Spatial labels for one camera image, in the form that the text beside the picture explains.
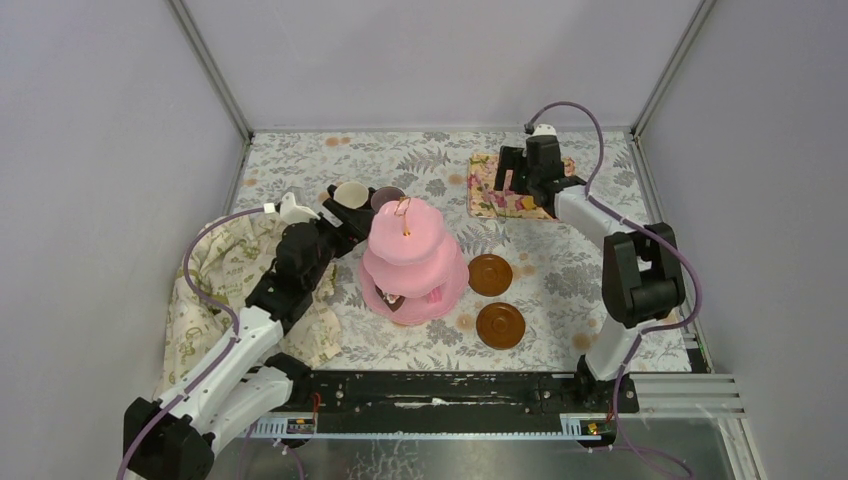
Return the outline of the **chocolate cake slice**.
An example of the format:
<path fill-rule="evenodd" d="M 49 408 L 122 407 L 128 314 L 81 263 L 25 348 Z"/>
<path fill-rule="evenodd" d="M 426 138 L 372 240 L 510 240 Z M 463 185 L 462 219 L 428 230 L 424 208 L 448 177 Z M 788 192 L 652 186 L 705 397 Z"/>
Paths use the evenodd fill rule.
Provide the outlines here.
<path fill-rule="evenodd" d="M 378 286 L 375 287 L 375 292 L 385 309 L 390 313 L 397 312 L 406 301 L 405 296 L 384 292 Z"/>

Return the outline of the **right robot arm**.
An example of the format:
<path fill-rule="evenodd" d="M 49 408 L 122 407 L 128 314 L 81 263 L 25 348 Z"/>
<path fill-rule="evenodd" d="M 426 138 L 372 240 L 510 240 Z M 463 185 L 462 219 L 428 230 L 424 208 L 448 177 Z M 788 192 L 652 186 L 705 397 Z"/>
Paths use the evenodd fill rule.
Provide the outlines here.
<path fill-rule="evenodd" d="M 577 405 L 597 412 L 612 400 L 610 381 L 626 373 L 637 337 L 659 326 L 686 298 L 675 232 L 664 222 L 640 225 L 627 219 L 595 198 L 587 181 L 566 175 L 554 134 L 534 134 L 522 147 L 502 147 L 494 188 L 531 196 L 602 252 L 607 318 L 580 362 L 587 376 L 573 386 Z"/>

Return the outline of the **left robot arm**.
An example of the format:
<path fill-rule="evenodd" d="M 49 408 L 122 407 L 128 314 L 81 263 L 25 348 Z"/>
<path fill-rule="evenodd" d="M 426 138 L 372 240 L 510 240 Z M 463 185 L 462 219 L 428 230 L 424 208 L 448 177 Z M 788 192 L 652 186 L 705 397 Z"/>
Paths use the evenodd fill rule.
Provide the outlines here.
<path fill-rule="evenodd" d="M 370 200 L 324 201 L 324 213 L 287 193 L 262 212 L 286 225 L 275 257 L 223 335 L 189 373 L 155 400 L 137 398 L 125 411 L 123 457 L 116 474 L 141 479 L 205 479 L 216 456 L 263 414 L 296 411 L 309 401 L 307 366 L 287 354 L 243 377 L 296 325 L 330 263 L 366 240 Z"/>

